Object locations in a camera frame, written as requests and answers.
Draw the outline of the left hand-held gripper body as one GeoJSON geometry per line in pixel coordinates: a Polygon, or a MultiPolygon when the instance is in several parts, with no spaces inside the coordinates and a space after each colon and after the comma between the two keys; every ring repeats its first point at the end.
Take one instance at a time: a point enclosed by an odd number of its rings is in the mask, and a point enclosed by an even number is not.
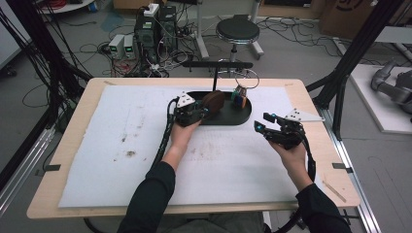
{"type": "Polygon", "coordinates": [[[189,126],[192,125],[201,119],[198,117],[198,113],[200,111],[207,109],[195,109],[195,103],[197,101],[191,97],[188,93],[182,92],[178,98],[178,102],[176,104],[176,108],[174,111],[175,114],[175,121],[181,126],[189,126]]]}

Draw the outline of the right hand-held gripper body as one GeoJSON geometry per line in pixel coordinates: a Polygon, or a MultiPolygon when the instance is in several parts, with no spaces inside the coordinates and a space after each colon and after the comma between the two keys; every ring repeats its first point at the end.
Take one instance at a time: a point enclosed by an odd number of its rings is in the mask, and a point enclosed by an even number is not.
{"type": "Polygon", "coordinates": [[[291,110],[283,117],[285,124],[279,130],[267,128],[267,138],[269,142],[282,145],[286,150],[298,146],[305,138],[303,122],[324,121],[322,116],[317,116],[302,112],[297,108],[291,110]]]}

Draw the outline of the brown leather zip wallet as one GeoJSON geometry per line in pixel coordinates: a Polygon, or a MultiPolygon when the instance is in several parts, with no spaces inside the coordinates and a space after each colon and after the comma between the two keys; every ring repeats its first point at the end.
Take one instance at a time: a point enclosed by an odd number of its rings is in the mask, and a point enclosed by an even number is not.
{"type": "Polygon", "coordinates": [[[224,93],[220,90],[209,92],[202,98],[202,106],[207,109],[210,114],[214,114],[223,107],[224,98],[224,93]]]}

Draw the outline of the black oval tray with stand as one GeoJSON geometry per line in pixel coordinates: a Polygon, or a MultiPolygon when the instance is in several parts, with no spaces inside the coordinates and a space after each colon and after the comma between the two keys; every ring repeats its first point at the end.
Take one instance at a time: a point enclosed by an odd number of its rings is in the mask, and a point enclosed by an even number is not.
{"type": "MultiPolygon", "coordinates": [[[[201,101],[202,98],[209,92],[218,90],[218,73],[222,68],[227,71],[233,70],[236,75],[239,75],[237,69],[249,70],[253,67],[251,62],[230,62],[230,61],[187,61],[183,63],[184,67],[190,69],[195,68],[213,68],[215,71],[213,85],[211,91],[191,91],[189,95],[196,101],[201,101]]],[[[247,87],[241,83],[237,83],[237,86],[232,91],[223,91],[224,104],[223,107],[216,113],[210,114],[208,118],[202,119],[204,125],[240,125],[245,123],[252,112],[252,104],[247,98],[247,87]]]]}

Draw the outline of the person's left hand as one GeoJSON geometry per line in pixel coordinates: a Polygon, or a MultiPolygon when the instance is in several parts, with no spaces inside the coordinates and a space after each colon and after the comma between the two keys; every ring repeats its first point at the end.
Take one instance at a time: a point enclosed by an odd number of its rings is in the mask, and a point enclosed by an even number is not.
{"type": "Polygon", "coordinates": [[[174,154],[184,155],[189,146],[191,135],[199,125],[200,121],[189,126],[181,126],[175,123],[171,133],[170,150],[174,154]]]}

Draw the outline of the person's right hand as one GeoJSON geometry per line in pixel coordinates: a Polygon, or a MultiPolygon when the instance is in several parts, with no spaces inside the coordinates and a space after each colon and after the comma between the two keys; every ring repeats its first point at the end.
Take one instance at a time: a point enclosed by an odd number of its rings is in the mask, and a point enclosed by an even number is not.
{"type": "Polygon", "coordinates": [[[303,177],[307,174],[305,168],[306,149],[302,143],[286,150],[282,145],[270,142],[269,145],[278,152],[288,173],[294,177],[303,177]]]}

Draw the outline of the white foam mat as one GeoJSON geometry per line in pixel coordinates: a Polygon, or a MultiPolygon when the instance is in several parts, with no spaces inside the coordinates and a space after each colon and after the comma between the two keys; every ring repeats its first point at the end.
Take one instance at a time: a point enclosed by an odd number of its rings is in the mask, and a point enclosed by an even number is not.
{"type": "MultiPolygon", "coordinates": [[[[59,205],[123,207],[151,168],[179,86],[104,88],[74,157],[59,205]]],[[[205,123],[193,133],[176,175],[170,205],[292,202],[296,189],[279,155],[254,129],[263,114],[293,108],[282,87],[248,93],[249,119],[237,125],[205,123]]]]}

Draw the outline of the black tape strip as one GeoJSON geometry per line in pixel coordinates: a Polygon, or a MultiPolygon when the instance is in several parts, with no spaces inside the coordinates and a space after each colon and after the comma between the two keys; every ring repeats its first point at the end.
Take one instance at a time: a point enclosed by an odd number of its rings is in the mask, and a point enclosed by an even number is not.
{"type": "Polygon", "coordinates": [[[38,169],[35,172],[35,175],[37,177],[43,177],[47,172],[58,171],[60,169],[60,167],[61,167],[60,164],[46,165],[45,167],[42,167],[41,169],[38,169]]]}
{"type": "Polygon", "coordinates": [[[332,163],[333,169],[345,170],[348,174],[354,173],[352,167],[347,167],[344,163],[332,163]]]}

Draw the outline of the thin wooden stick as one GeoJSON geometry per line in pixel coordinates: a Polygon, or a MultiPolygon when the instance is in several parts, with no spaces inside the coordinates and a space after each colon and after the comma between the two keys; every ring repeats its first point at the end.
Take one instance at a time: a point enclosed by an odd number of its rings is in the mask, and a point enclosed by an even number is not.
{"type": "Polygon", "coordinates": [[[325,181],[323,181],[323,184],[324,184],[334,195],[336,195],[343,203],[346,203],[346,202],[347,202],[346,198],[345,198],[343,195],[341,195],[331,184],[329,184],[329,183],[327,183],[327,182],[325,182],[325,181]]]}

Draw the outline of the round black stool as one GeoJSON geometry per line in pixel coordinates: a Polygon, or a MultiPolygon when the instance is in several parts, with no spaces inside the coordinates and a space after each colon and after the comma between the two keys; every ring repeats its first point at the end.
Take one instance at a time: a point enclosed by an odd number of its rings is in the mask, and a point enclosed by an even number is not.
{"type": "Polygon", "coordinates": [[[232,44],[229,58],[231,62],[236,60],[237,46],[252,44],[258,39],[259,33],[258,26],[250,21],[247,15],[235,15],[226,18],[216,26],[217,36],[232,44]]]}

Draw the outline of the black computer tower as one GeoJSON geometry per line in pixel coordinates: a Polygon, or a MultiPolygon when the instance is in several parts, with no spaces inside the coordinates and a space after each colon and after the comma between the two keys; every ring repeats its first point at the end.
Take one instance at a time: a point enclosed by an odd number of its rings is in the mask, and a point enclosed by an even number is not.
{"type": "Polygon", "coordinates": [[[163,45],[169,51],[177,48],[176,14],[175,6],[162,6],[158,16],[163,45]]]}
{"type": "Polygon", "coordinates": [[[154,17],[137,16],[134,27],[135,37],[142,53],[151,63],[158,62],[157,45],[159,42],[158,23],[154,17]]]}

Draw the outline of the white floor board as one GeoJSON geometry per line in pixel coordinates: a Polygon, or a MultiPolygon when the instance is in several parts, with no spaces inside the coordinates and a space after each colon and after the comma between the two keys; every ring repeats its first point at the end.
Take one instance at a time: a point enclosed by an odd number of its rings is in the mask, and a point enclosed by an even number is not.
{"type": "Polygon", "coordinates": [[[370,87],[379,69],[378,65],[359,64],[351,74],[351,81],[381,132],[412,135],[412,115],[404,112],[389,96],[370,87]]]}

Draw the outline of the small white power supply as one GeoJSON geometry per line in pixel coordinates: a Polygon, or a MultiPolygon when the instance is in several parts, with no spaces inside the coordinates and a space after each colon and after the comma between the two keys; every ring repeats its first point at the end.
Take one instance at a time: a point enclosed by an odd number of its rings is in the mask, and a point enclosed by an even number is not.
{"type": "Polygon", "coordinates": [[[134,40],[132,35],[124,36],[124,53],[127,59],[133,59],[135,57],[134,40]]]}
{"type": "Polygon", "coordinates": [[[124,36],[116,35],[109,43],[109,49],[114,59],[122,59],[124,56],[124,36]]]}

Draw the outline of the large brown cardboard box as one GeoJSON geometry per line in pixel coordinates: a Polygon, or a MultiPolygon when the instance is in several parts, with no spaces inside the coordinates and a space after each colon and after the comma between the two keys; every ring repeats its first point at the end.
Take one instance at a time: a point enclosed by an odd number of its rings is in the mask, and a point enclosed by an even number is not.
{"type": "Polygon", "coordinates": [[[354,39],[379,0],[326,0],[319,22],[324,35],[354,39]]]}

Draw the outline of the aluminium rail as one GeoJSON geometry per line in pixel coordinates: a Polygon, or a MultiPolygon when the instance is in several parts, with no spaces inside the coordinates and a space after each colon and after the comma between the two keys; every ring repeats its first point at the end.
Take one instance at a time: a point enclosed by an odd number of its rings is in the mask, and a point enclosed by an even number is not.
{"type": "Polygon", "coordinates": [[[19,190],[23,187],[30,173],[47,150],[55,135],[55,129],[44,129],[28,149],[22,153],[22,160],[12,173],[4,188],[0,191],[0,218],[7,212],[19,190]]]}
{"type": "Polygon", "coordinates": [[[364,229],[365,233],[382,233],[381,228],[377,222],[377,219],[369,205],[367,197],[361,187],[361,182],[358,178],[356,170],[353,166],[349,153],[347,152],[344,143],[338,139],[336,134],[332,130],[332,115],[329,110],[318,109],[318,112],[321,117],[325,119],[326,131],[337,150],[344,170],[349,175],[349,179],[352,182],[352,185],[357,192],[358,197],[360,198],[360,203],[357,205],[356,210],[358,216],[360,217],[360,222],[364,229]]]}

